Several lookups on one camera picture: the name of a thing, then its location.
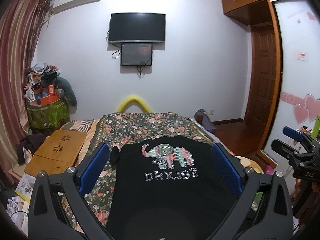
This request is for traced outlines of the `floral bed quilt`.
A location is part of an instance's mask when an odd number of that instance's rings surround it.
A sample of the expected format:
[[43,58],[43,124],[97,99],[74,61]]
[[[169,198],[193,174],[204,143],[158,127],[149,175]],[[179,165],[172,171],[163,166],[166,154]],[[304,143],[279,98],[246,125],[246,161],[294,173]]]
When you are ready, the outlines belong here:
[[[91,155],[101,142],[109,148],[121,148],[127,144],[176,135],[210,145],[219,142],[194,118],[176,113],[111,113],[97,120],[73,120],[62,129],[87,133],[79,161]],[[115,185],[116,171],[106,164],[93,190],[85,196],[87,204],[103,225],[108,221]]]

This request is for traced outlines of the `black wall television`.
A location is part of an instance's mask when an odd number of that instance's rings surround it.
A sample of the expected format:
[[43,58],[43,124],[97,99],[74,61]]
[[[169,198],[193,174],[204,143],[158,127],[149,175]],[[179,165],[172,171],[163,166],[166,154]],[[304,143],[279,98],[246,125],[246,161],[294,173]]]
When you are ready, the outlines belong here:
[[164,43],[166,15],[126,12],[111,15],[108,42]]

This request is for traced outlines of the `white wardrobe sliding door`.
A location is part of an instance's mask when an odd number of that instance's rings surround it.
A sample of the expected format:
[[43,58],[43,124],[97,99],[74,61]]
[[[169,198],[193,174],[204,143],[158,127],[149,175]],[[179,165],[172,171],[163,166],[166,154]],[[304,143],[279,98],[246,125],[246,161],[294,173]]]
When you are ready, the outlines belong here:
[[293,145],[283,135],[289,126],[313,129],[319,115],[319,20],[304,0],[272,0],[282,48],[282,80],[276,118],[264,153],[278,163],[274,139]]

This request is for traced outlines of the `grey cloth on chair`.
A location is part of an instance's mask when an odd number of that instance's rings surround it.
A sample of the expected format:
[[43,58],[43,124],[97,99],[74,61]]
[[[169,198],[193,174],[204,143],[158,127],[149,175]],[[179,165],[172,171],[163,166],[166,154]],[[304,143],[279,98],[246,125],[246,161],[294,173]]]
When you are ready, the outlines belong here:
[[204,109],[199,109],[194,114],[195,120],[208,132],[214,134],[216,127],[211,122],[209,115]]

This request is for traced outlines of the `grey plush toy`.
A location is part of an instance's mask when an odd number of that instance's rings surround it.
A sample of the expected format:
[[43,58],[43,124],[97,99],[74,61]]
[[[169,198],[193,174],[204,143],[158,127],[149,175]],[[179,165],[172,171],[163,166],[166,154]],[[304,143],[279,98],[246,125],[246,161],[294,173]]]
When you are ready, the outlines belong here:
[[63,98],[66,98],[68,102],[71,104],[71,106],[77,105],[75,94],[72,90],[70,83],[66,79],[59,76],[49,80],[46,80],[45,78],[41,79],[42,87],[48,88],[49,85],[53,85],[55,88],[63,90],[64,91]]

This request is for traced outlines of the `small black wall monitor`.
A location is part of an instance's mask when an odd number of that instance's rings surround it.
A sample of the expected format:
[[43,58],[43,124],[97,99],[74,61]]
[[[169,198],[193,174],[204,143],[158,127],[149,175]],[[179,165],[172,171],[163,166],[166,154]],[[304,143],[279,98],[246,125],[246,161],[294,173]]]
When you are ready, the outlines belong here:
[[151,66],[152,44],[148,43],[125,43],[121,45],[121,66]]

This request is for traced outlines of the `brown wooden door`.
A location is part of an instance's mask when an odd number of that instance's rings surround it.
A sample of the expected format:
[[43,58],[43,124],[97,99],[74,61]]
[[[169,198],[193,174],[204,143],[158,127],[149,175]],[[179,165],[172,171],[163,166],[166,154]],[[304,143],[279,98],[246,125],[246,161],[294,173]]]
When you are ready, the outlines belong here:
[[276,44],[272,25],[252,28],[252,78],[245,124],[263,135],[276,83]]

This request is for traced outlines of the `wooden lap desk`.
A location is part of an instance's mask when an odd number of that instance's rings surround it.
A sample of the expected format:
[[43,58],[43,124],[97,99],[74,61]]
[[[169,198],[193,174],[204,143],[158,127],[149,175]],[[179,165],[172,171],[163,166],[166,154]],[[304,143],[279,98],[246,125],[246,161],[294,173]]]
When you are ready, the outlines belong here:
[[36,177],[40,171],[59,174],[73,166],[85,142],[86,132],[56,130],[35,152],[24,172]]

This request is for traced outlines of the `black elephant print t-shirt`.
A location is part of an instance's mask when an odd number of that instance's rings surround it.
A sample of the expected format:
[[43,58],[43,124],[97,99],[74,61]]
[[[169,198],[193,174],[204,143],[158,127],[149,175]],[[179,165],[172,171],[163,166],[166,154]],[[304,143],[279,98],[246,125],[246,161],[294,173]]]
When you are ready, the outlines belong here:
[[236,202],[210,144],[160,137],[121,148],[106,230],[114,239],[207,239]]

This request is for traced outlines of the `green fabric storage bin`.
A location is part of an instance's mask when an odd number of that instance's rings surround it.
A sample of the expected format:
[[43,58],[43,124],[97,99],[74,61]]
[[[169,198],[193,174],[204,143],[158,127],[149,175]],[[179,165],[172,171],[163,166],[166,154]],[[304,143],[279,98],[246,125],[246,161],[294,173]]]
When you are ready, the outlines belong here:
[[67,104],[59,99],[45,106],[27,106],[29,125],[32,128],[59,128],[61,120],[69,118]]

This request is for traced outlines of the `orange red box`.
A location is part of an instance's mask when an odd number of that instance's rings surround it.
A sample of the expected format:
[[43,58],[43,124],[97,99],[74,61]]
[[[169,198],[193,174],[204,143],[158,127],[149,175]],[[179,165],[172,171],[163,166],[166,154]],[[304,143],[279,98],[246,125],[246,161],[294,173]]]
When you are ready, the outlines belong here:
[[60,99],[60,97],[55,93],[55,88],[53,85],[48,86],[49,94],[47,96],[43,96],[40,100],[41,106],[45,106],[51,103],[54,103]]

